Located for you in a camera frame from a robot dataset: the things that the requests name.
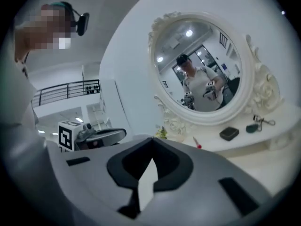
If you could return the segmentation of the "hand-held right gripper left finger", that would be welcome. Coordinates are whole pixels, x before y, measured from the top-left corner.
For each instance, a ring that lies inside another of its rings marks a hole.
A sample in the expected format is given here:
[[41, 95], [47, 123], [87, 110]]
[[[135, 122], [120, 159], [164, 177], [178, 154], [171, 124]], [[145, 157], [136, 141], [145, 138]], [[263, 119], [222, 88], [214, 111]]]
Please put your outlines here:
[[73, 207], [76, 226], [142, 226], [119, 209], [128, 205], [132, 190], [118, 186], [107, 171], [108, 160], [142, 142], [133, 140], [119, 145], [62, 153], [47, 142], [50, 163], [57, 182]]

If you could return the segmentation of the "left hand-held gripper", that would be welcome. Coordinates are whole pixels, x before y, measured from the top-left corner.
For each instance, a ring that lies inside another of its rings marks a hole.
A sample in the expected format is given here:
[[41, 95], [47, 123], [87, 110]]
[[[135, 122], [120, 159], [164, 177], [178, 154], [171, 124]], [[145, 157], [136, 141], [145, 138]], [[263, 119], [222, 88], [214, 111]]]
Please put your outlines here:
[[61, 121], [58, 123], [58, 146], [62, 152], [116, 145], [126, 135], [126, 130], [121, 128], [96, 130], [90, 123], [76, 121]]

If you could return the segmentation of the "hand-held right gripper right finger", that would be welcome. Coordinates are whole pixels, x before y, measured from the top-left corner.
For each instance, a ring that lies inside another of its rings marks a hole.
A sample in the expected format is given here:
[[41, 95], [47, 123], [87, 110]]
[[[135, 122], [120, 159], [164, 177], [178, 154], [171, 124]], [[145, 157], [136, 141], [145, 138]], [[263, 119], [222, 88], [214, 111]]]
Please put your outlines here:
[[137, 217], [144, 226], [225, 226], [244, 216], [227, 193], [243, 192], [252, 210], [272, 196], [255, 178], [216, 153], [174, 141], [167, 144], [193, 162], [189, 179], [178, 189], [156, 192]]

